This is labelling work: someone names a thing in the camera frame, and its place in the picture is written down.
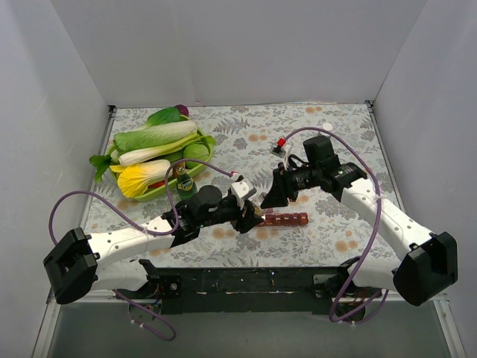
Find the red weekly pill organizer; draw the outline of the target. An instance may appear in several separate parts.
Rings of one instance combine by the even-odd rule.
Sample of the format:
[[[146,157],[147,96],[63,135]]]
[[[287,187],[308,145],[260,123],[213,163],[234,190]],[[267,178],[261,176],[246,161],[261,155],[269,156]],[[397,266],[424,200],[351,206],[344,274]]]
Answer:
[[[309,223],[307,213],[266,213],[258,227],[303,227]]]

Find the clear yellow pill bottle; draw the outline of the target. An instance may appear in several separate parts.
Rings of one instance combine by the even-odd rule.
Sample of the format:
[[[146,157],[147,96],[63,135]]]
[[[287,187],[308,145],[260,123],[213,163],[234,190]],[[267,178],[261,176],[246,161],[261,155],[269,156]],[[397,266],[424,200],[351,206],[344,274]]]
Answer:
[[[260,208],[260,203],[258,201],[252,201],[254,214],[257,216],[264,216],[263,210]]]

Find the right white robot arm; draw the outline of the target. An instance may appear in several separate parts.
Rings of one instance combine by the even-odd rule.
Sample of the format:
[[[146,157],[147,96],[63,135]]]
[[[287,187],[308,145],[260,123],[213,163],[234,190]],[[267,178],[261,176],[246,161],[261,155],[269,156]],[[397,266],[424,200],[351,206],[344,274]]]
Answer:
[[[282,138],[271,153],[282,161],[273,170],[271,189],[262,200],[263,209],[286,207],[301,190],[320,188],[372,225],[397,256],[396,264],[385,266],[360,257],[341,264],[337,275],[323,284],[338,287],[339,295],[354,296],[363,288],[398,292],[413,306],[420,306],[458,279],[458,249],[447,232],[436,234],[416,223],[379,193],[377,179],[354,163],[341,163],[327,136],[317,135],[303,143],[307,160],[301,166]]]

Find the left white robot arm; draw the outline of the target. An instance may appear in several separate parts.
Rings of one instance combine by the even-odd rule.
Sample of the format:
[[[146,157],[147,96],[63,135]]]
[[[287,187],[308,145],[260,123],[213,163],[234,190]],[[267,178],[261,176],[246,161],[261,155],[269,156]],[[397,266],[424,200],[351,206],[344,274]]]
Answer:
[[[144,224],[92,234],[80,227],[71,229],[54,241],[54,248],[43,260],[56,302],[70,304],[90,291],[104,289],[153,297],[159,281],[133,257],[186,244],[197,239],[202,228],[226,222],[246,233],[264,221],[255,212],[255,196],[256,189],[244,181],[233,183],[226,195],[206,185],[178,203],[175,210]]]

